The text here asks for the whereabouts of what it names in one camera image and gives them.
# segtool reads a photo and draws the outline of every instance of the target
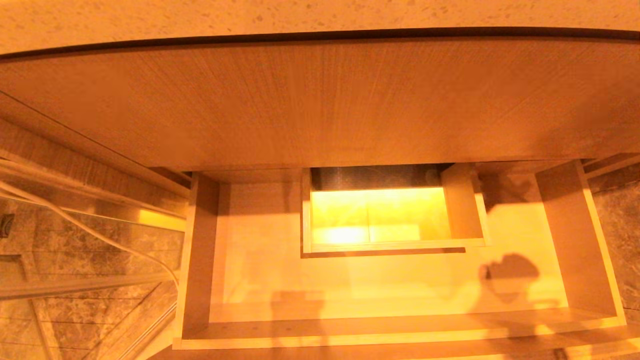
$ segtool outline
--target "cable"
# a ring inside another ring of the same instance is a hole
[[[57,213],[58,215],[60,215],[61,217],[67,219],[69,222],[72,222],[74,225],[78,226],[79,228],[81,228],[82,230],[86,231],[87,233],[90,233],[91,235],[95,236],[96,238],[106,242],[107,244],[116,247],[122,251],[126,251],[126,252],[130,252],[131,254],[134,254],[136,256],[139,256],[141,258],[145,258],[148,260],[151,260],[155,263],[157,263],[158,265],[160,265],[162,268],[164,268],[170,275],[171,278],[173,279],[173,283],[175,284],[175,287],[178,288],[178,278],[175,276],[175,274],[173,273],[173,271],[171,270],[171,268],[169,266],[167,266],[167,264],[163,263],[162,261],[154,258],[153,256],[149,256],[143,252],[134,250],[130,247],[126,247],[124,245],[121,245],[109,238],[107,238],[106,236],[98,233],[97,231],[93,230],[91,227],[88,227],[87,225],[84,225],[82,222],[80,222],[79,220],[77,220],[76,218],[72,217],[71,215],[67,214],[64,210],[62,210],[61,208],[59,208],[58,206],[52,204],[51,202],[49,202],[48,200],[45,200],[39,196],[33,195],[32,193],[28,193],[24,190],[21,190],[19,188],[16,188],[12,185],[7,184],[6,182],[0,180],[0,188],[5,189],[6,191],[12,192],[15,195],[21,196],[25,199],[31,200],[39,205],[42,206],[46,206],[47,208],[53,210],[55,213]]]

